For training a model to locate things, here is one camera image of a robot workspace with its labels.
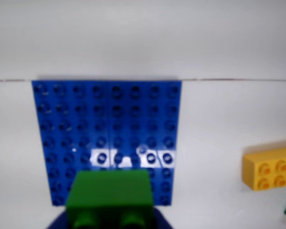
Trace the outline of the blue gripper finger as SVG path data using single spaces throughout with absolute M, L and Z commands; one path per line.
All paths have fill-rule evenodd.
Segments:
M 153 228 L 154 229 L 173 229 L 168 220 L 163 216 L 160 210 L 153 208 Z
M 67 212 L 62 212 L 46 229 L 68 229 L 69 219 Z

